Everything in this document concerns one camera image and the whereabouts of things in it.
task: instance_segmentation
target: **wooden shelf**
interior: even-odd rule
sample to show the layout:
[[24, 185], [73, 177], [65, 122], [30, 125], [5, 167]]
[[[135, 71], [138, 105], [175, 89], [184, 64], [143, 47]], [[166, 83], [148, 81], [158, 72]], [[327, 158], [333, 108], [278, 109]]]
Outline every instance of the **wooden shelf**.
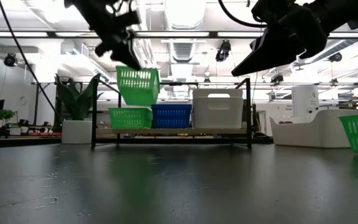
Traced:
[[246, 129], [97, 129], [98, 134], [247, 134]]

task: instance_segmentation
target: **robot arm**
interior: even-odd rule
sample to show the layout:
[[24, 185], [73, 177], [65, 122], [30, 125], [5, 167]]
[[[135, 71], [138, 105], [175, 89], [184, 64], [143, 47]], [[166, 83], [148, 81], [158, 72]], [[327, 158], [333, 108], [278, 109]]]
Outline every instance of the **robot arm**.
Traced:
[[[114, 8], [114, 4], [120, 0], [65, 0], [65, 7], [74, 5], [89, 24], [89, 29], [96, 32], [102, 42], [95, 48], [97, 56], [112, 50], [111, 60], [120, 61], [133, 69], [140, 70], [141, 66], [136, 58], [132, 43], [135, 37], [134, 31], [127, 27], [140, 24], [140, 16], [137, 11], [132, 11], [117, 16], [110, 13], [106, 6]], [[133, 0], [121, 0], [131, 5]]]
[[[65, 0], [65, 5], [74, 5], [102, 40], [95, 48], [99, 57], [112, 50], [112, 60], [140, 70], [132, 48], [134, 32], [127, 29], [140, 24], [138, 13], [130, 10], [117, 16], [106, 9], [106, 5], [113, 7], [121, 1], [131, 5], [133, 0]], [[232, 71], [234, 76], [286, 65], [295, 61], [297, 55], [312, 57], [325, 48], [330, 32], [345, 23], [351, 29], [358, 28], [358, 0], [315, 0], [303, 6], [295, 0], [258, 0], [252, 14], [267, 28], [262, 37], [251, 43], [252, 53]]]
[[267, 28], [232, 71], [235, 77], [292, 63], [297, 55], [312, 57], [324, 50], [330, 32], [345, 23], [358, 28], [358, 0], [315, 0], [303, 6], [295, 0], [259, 0], [252, 14]]

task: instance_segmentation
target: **blue plastic basket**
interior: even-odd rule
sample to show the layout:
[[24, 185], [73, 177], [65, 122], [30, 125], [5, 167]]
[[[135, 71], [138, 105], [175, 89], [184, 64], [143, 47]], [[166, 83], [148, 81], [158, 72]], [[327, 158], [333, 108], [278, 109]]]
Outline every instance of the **blue plastic basket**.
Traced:
[[152, 105], [154, 128], [188, 128], [191, 105]]

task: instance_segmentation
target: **white plastic bin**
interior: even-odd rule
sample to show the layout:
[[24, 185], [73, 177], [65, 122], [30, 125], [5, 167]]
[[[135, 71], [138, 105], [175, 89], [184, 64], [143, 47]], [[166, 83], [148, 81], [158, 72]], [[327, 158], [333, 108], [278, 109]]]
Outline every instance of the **white plastic bin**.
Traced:
[[193, 127], [240, 129], [242, 103], [242, 90], [194, 90]]

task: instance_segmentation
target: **white planter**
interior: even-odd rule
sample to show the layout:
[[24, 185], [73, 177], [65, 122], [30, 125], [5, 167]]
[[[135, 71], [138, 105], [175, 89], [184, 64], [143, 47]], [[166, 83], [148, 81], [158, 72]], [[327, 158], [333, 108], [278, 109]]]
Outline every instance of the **white planter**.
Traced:
[[22, 134], [21, 128], [9, 128], [9, 134], [13, 136], [19, 136]]
[[92, 121], [63, 121], [62, 144], [91, 144]]

